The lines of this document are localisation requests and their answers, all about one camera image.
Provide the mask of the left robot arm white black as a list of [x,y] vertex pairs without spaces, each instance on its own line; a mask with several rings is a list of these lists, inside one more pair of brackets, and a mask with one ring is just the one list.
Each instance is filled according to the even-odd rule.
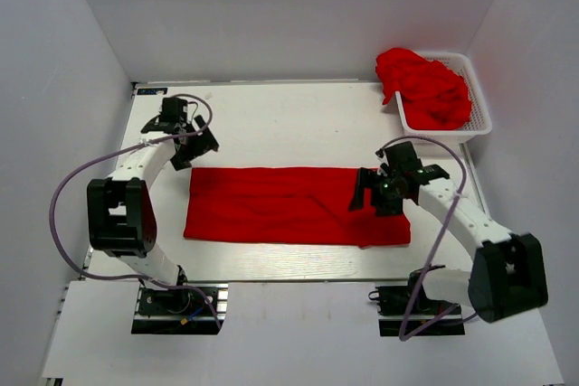
[[87,187],[90,245],[128,265],[138,278],[162,287],[160,302],[180,313],[191,302],[191,290],[181,283],[185,272],[157,245],[157,220],[149,189],[166,165],[177,171],[219,144],[208,118],[190,114],[191,106],[207,102],[190,94],[162,99],[160,111],[140,130],[139,142],[108,177],[90,181]]

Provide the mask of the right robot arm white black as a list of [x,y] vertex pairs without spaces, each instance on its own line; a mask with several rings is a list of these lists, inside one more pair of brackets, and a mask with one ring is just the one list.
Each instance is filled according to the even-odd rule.
[[410,315],[415,309],[430,312],[435,306],[468,306],[487,323],[545,306],[548,289],[540,241],[530,233],[516,234],[493,221],[462,193],[439,165],[424,165],[410,141],[391,142],[376,151],[380,166],[361,167],[356,173],[348,209],[358,211],[368,199],[379,217],[398,217],[411,201],[441,224],[439,234],[451,234],[467,251],[469,271],[433,262],[407,281],[405,298],[396,298]]

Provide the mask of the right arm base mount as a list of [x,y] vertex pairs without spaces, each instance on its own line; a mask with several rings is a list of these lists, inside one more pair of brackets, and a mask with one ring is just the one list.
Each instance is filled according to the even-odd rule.
[[[403,315],[408,305],[411,291],[405,285],[380,286],[368,293],[370,302],[375,303],[378,313],[378,327],[381,337],[397,337],[402,326]],[[424,294],[418,296],[411,311],[406,333],[431,321],[435,316],[451,307],[451,303],[441,300],[430,300]],[[418,336],[462,336],[465,327],[462,323],[460,306],[438,321],[418,333]]]

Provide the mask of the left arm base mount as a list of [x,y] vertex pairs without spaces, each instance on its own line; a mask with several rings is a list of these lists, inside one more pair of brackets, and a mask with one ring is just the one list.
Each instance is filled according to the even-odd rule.
[[227,302],[227,284],[200,286],[204,297],[195,291],[171,291],[141,286],[132,320],[134,335],[218,335]]

